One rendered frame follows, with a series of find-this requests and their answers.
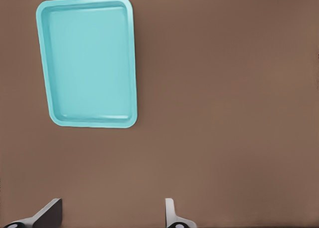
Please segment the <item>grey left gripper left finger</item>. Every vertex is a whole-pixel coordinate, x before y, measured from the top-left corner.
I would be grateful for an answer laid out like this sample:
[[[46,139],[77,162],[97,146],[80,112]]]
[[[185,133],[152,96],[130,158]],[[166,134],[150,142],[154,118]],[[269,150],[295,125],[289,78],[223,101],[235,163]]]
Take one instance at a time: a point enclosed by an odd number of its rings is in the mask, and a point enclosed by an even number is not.
[[[62,198],[54,198],[29,218],[13,221],[3,228],[61,228]]]

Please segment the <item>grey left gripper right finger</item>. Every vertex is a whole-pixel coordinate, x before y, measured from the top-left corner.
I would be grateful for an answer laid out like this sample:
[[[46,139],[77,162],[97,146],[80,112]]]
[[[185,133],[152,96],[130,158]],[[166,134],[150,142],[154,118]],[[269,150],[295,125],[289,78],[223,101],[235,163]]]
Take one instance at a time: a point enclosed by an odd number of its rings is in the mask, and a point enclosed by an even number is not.
[[[179,217],[175,212],[174,200],[165,198],[165,228],[197,228],[197,224]]]

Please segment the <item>turquoise rectangular tray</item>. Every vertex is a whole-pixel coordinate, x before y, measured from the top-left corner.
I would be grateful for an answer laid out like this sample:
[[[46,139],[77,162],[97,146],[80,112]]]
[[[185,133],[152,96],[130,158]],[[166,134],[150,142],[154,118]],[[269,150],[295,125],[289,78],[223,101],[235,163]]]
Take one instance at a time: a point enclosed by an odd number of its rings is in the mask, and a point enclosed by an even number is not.
[[[129,0],[46,0],[36,10],[51,120],[64,127],[129,128],[138,117]]]

